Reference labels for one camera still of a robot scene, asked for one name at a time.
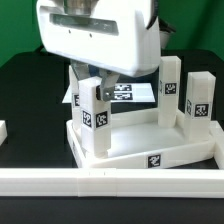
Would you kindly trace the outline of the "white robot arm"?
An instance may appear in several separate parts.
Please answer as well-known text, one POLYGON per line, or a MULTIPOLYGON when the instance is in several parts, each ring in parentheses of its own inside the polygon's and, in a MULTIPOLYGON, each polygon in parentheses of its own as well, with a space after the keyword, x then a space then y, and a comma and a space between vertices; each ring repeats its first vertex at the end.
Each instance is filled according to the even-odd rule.
POLYGON ((99 69, 100 100, 112 99, 120 75, 159 67, 158 0, 37 0, 36 12, 45 49, 70 59, 78 80, 99 69))

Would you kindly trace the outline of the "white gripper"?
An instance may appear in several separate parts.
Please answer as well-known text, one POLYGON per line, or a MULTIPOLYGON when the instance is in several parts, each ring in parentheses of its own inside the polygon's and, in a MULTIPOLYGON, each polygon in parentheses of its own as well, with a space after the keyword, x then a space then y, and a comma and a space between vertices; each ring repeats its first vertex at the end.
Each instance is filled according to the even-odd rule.
POLYGON ((78 81, 103 68, 98 100, 114 98, 120 74, 139 77, 160 64, 158 0, 91 0, 85 12, 73 1, 38 0, 36 11, 45 49, 73 59, 78 81))

